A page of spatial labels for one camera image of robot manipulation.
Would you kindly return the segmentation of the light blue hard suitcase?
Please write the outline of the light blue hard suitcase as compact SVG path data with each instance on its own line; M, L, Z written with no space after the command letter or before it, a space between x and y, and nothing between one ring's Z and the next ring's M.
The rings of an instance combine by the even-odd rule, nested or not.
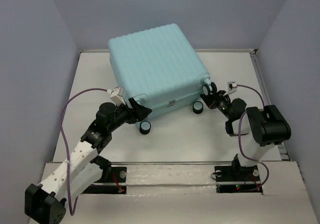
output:
M110 64L124 99L152 110L137 123L149 134L151 119L187 105L201 113L200 95L216 89L210 74L177 24L168 24L108 41Z

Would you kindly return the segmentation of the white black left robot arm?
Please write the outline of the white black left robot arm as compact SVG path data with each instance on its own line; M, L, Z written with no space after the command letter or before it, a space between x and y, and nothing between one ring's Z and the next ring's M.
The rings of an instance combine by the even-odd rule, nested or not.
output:
M112 140L112 132L123 124L145 120L152 112L130 98L128 103L100 105L95 120L80 138L66 160L39 184L30 184L24 193L25 214L38 223L60 223L66 214L65 203L75 205L77 197L96 181L112 175L112 164L100 156Z

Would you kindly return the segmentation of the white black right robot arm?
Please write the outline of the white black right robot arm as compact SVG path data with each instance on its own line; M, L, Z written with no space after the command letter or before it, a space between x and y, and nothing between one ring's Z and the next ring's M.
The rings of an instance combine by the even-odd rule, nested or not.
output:
M241 98L231 100L225 91L200 96L209 109L218 109L227 118L226 133L238 138L240 152L221 171L221 178L241 180L252 174L271 148L291 137L291 128L275 105L248 107Z

